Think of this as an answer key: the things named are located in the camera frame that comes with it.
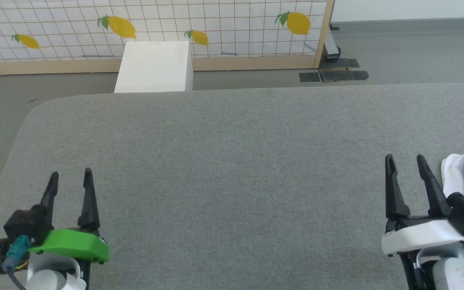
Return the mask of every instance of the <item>gray floor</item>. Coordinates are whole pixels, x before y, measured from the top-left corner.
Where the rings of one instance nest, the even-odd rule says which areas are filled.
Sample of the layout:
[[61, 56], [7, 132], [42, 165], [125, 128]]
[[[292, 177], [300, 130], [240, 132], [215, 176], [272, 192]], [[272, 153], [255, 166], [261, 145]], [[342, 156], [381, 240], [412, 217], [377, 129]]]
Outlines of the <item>gray floor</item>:
[[[313, 70], [196, 72], [195, 90], [402, 83], [464, 83], [464, 21], [341, 25], [342, 57], [357, 58], [366, 81], [300, 83]], [[116, 73], [0, 77], [0, 172], [26, 115], [50, 99], [112, 92]]]

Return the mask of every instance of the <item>wooden frame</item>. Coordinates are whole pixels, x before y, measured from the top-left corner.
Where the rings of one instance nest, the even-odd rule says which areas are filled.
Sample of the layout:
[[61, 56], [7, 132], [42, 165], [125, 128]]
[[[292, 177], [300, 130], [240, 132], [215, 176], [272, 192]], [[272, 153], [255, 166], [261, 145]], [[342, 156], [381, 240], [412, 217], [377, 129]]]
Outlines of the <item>wooden frame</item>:
[[[334, 1], [327, 0], [322, 28], [328, 27], [330, 24]], [[327, 33], [324, 31], [320, 34], [316, 55], [193, 58], [193, 70], [224, 71], [318, 68], [323, 54], [326, 35]], [[121, 59], [0, 62], [0, 75], [118, 72], [120, 64]]]

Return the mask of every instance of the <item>folded towel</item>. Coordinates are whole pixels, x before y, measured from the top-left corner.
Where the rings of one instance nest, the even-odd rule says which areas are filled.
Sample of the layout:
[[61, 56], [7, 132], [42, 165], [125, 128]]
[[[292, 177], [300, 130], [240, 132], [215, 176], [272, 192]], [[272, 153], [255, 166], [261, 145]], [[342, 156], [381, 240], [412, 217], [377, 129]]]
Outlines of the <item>folded towel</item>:
[[441, 180], [445, 197], [451, 193], [464, 196], [464, 154], [451, 154], [441, 162]]

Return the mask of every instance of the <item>table surface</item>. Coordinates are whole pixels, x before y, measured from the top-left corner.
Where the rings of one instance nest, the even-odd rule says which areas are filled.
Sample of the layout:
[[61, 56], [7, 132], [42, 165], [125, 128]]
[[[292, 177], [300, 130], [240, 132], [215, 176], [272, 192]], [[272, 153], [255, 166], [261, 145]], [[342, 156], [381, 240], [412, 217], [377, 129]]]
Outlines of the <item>table surface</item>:
[[[464, 153], [464, 85], [56, 99], [26, 118], [2, 171], [0, 237], [53, 171], [54, 226], [75, 226], [90, 167], [111, 250], [94, 290], [404, 290], [381, 251], [387, 153], [426, 213], [416, 154], [439, 176]], [[0, 276], [0, 289], [14, 286]]]

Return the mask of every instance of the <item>yellow lemon decoration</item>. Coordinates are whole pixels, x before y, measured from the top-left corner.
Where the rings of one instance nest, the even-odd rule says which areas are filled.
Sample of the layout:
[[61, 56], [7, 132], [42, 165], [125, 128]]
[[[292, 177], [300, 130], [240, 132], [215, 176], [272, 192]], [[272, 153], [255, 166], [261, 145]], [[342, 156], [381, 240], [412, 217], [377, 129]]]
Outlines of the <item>yellow lemon decoration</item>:
[[12, 40], [21, 42], [21, 44], [24, 44], [24, 46], [28, 46], [29, 48], [35, 48], [37, 50], [40, 49], [39, 43], [37, 42], [37, 40], [35, 40], [33, 37], [28, 36], [28, 35], [23, 35], [23, 34], [12, 35]]
[[192, 37], [197, 44], [201, 44], [203, 46], [207, 46], [209, 44], [209, 38], [201, 31], [190, 30], [186, 31], [186, 33], [184, 33], [184, 36], [185, 35], [187, 35], [189, 38]]
[[275, 19], [275, 23], [280, 21], [280, 24], [288, 23], [288, 29], [291, 33], [307, 35], [309, 33], [309, 28], [311, 28], [311, 20], [309, 18], [298, 12], [286, 12], [284, 14], [279, 14]]
[[124, 18], [114, 15], [105, 15], [104, 17], [98, 18], [98, 27], [100, 22], [101, 25], [107, 30], [108, 26], [110, 25], [110, 29], [112, 29], [115, 34], [123, 38], [137, 38], [135, 35], [135, 27]]

